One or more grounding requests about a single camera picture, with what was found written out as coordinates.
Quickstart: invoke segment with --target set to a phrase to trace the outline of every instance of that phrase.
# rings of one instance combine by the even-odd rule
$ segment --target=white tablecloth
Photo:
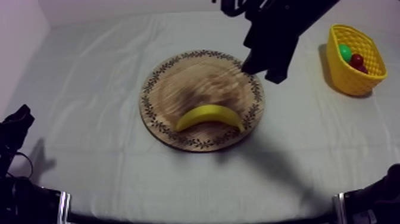
[[[249,21],[176,13],[53,29],[8,107],[26,103],[36,117],[21,150],[35,161],[33,180],[71,193],[74,212],[121,220],[256,222],[325,211],[333,194],[365,187],[400,161],[399,35],[355,26],[374,38],[389,77],[372,96],[350,98],[324,79],[335,22],[324,17],[301,36],[287,80],[263,80],[265,112],[252,135],[211,154],[153,138],[140,88],[157,64],[187,50],[244,60]],[[18,158],[11,171],[25,167]]]

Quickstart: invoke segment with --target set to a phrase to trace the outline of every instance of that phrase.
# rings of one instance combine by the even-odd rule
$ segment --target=round wooden board
[[[140,92],[140,115],[160,141],[186,151],[209,152],[237,143],[258,124],[264,111],[264,92],[256,76],[242,73],[242,63],[217,51],[188,51],[157,66]],[[237,112],[246,129],[217,122],[175,132],[189,110],[218,104]]]

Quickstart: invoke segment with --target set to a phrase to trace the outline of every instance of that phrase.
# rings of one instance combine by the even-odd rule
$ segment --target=floral border pattern
[[[157,114],[153,111],[153,106],[150,103],[149,93],[152,91],[153,87],[157,84],[160,79],[160,75],[164,74],[167,69],[173,67],[176,63],[178,63],[182,59],[188,58],[197,58],[197,57],[215,57],[218,59],[224,59],[227,61],[231,61],[233,65],[237,68],[242,68],[242,63],[232,57],[231,55],[224,54],[218,51],[209,51],[209,50],[200,50],[200,51],[191,51],[180,54],[179,56],[173,57],[167,62],[164,62],[162,65],[158,67],[156,71],[153,71],[151,78],[147,81],[146,85],[143,87],[142,92],[143,95],[141,97],[141,103],[144,108],[144,116],[149,119],[150,125],[152,127],[157,128],[160,133],[167,135],[168,139],[177,141],[180,145],[183,146],[194,146],[200,149],[209,148],[213,145],[222,145],[226,143],[228,140],[235,138],[240,135],[238,130],[230,130],[223,135],[216,136],[211,140],[201,141],[198,138],[188,138],[187,136],[179,135],[174,130],[171,130],[167,125],[163,122],[157,120]],[[251,85],[251,92],[254,94],[254,101],[249,111],[245,114],[242,122],[246,130],[252,128],[252,124],[255,120],[256,113],[261,109],[258,103],[263,101],[263,94],[261,92],[260,84],[257,82],[257,78],[253,75],[247,74],[249,77],[249,83]]]

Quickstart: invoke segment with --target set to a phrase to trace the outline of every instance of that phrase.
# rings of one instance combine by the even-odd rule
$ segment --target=plastic basket
[[[364,57],[364,66],[368,74],[351,67],[342,58],[339,44],[349,46],[353,54]],[[353,27],[334,24],[329,30],[326,54],[332,82],[345,94],[366,95],[388,76],[373,40]]]

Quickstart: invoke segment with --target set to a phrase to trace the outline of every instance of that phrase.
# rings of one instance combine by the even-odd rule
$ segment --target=banana
[[[215,104],[202,105],[190,110],[179,119],[175,130],[180,132],[203,122],[222,122],[238,127],[241,133],[245,131],[240,116],[236,112]]]

